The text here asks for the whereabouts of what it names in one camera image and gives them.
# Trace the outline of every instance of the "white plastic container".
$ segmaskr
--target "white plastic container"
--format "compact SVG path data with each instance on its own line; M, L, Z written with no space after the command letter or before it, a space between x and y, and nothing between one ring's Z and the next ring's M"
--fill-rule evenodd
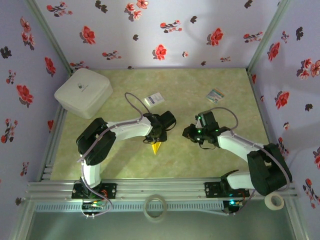
M107 77L81 68L55 92L54 97L64 109L81 118L90 119L112 92Z

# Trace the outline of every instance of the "robotic arm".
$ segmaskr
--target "robotic arm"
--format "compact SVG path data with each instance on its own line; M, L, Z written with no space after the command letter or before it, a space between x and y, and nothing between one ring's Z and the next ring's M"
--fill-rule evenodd
M275 144L253 143L233 133L228 127L219 127L211 110L199 113L195 119L196 125L191 124L184 129L182 135L185 138L200 146L204 141L208 141L248 163L249 172L236 170L221 177L221 188L224 192L256 189L258 193L266 196L285 186L288 180L292 181L289 168Z
M136 118L121 122L105 122L101 117L96 118L76 140L81 156L87 152L103 131L111 126L115 127L107 131L84 158L84 176L81 177L83 194L90 198L91 192L85 186L84 178L90 188L99 192L101 163L115 142L137 136L144 136L143 142L150 144L165 142L168 128L175 123L176 119L170 111L166 111L162 115L145 113L141 119Z

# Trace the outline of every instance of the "gray floor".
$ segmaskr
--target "gray floor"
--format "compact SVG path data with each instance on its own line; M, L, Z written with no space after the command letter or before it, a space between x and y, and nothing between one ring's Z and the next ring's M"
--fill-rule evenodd
M29 240L295 240L285 208L252 201L236 216L168 212L160 223L142 212L110 212L96 219L81 213L36 213Z

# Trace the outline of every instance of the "white tape roll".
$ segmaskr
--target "white tape roll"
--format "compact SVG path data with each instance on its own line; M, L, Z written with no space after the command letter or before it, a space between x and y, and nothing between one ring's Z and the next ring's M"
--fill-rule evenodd
M280 196L276 192L272 192L269 195L265 196L264 203L268 209L273 210L273 211L280 210L285 205L285 201L282 198L282 196Z
M160 201L160 202L162 203L162 205L163 205L163 212L162 212L159 216L156 216L156 217L151 216L151 215L149 215L149 213L148 213L148 211L147 211L148 204L149 204L152 200L158 200L158 201ZM168 210L168 208L167 208L166 200L165 200L162 196L160 196L160 195L158 195L158 194L149 196L149 197L145 200L145 202L144 202L143 214L145 215L145 217L146 217L150 222L153 222L153 223L159 223L159 222L161 222L161 221L164 219L164 217L165 217L165 215L166 215L166 213L167 213L167 210Z

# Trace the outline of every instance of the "small card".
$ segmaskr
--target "small card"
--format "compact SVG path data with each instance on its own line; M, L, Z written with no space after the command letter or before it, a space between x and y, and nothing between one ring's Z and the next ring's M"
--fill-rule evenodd
M218 88L214 88L209 92L209 94L206 96L206 98L214 103L217 104L220 100L222 100L225 97L225 95L222 93L222 91Z

